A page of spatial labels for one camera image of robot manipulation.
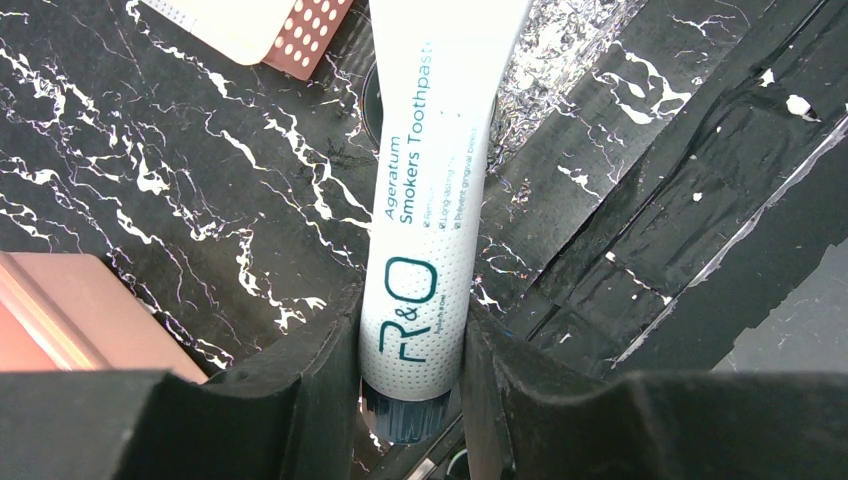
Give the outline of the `dark green mug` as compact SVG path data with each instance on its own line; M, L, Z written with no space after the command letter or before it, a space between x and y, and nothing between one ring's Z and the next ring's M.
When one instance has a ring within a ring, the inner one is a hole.
M376 63L371 65L365 76L360 97L360 109L364 130L374 146L379 148L383 124L383 104Z

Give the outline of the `clear textured oval tray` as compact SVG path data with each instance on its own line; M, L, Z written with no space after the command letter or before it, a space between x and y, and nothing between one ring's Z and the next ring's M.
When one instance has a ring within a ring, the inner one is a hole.
M645 5L535 1L499 86L487 167L509 162Z

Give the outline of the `white toothpaste tube blue cap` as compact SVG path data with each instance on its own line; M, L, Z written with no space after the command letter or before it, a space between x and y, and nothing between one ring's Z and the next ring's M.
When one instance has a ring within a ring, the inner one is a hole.
M527 1L374 1L383 107L359 330L362 414L438 434L463 361L498 87Z

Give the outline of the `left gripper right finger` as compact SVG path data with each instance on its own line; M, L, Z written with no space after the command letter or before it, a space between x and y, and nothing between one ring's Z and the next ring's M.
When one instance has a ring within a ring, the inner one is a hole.
M475 479L843 479L847 378L635 372L606 383L473 305L461 404Z

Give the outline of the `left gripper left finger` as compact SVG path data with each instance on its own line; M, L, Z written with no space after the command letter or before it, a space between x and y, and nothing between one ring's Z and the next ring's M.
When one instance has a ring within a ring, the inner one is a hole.
M362 287L203 384L165 371L7 373L5 479L345 479Z

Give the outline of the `pink perforated plastic basket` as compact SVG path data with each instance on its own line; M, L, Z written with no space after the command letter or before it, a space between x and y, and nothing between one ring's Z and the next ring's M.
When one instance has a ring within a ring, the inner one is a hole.
M347 0L146 0L233 62L310 79L352 3Z

